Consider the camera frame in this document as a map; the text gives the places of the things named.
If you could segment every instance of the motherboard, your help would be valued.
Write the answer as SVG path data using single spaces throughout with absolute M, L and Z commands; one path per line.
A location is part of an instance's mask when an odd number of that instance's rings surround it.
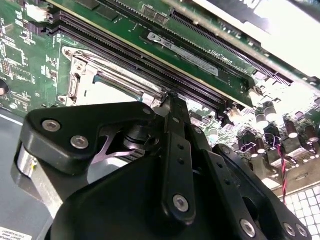
M 174 92 L 208 142 L 278 179 L 318 158 L 320 85 L 191 0 L 1 0 L 0 107 L 143 102 Z

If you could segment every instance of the electrolytic capacitor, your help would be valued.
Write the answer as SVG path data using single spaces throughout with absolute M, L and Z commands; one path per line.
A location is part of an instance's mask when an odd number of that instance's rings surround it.
M 251 154 L 251 157 L 254 159 L 256 157 L 258 157 L 258 151 L 257 151 L 257 148 L 254 146 L 253 148 L 250 149 L 250 154 Z
M 287 121 L 285 123 L 285 128 L 289 138 L 295 139 L 296 137 L 298 137 L 296 126 L 292 121 Z
M 256 139 L 255 144 L 256 144 L 255 147 L 256 147 L 258 154 L 264 154 L 266 152 L 265 143 L 261 138 Z
M 319 137 L 317 136 L 317 133 L 316 133 L 314 126 L 307 126 L 305 128 L 305 134 L 306 134 L 309 142 L 316 143 L 319 141 Z
M 319 145 L 319 143 L 314 142 L 312 144 L 312 146 L 313 146 L 313 149 L 314 149 L 315 157 L 319 158 L 319 155 L 320 155 L 320 145 Z
M 264 109 L 265 118 L 268 122 L 276 121 L 278 118 L 277 111 L 273 104 L 270 104 Z
M 269 125 L 269 122 L 267 121 L 266 115 L 264 113 L 256 114 L 255 120 L 256 120 L 257 127 L 259 129 L 265 129 Z

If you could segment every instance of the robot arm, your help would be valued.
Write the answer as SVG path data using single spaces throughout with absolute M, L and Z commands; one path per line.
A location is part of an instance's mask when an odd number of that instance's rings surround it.
M 186 103 L 32 111 L 12 167 L 54 218 L 51 240 L 310 240 L 308 229 L 226 145 L 209 146 Z M 92 163 L 145 155 L 88 184 Z

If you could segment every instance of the gray metal surface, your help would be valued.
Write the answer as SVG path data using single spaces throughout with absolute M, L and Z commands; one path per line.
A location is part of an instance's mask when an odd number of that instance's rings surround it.
M 0 227 L 43 240 L 52 220 L 46 207 L 11 178 L 23 119 L 0 110 Z
M 287 175 L 287 196 L 320 183 L 320 158 L 310 160 L 298 168 L 291 169 Z M 279 198 L 282 196 L 281 187 L 273 191 Z

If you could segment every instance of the white grid surface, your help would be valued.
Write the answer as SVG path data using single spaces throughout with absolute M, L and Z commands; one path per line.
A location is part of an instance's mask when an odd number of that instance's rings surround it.
M 285 198 L 286 206 L 308 227 L 312 240 L 320 240 L 320 185 Z

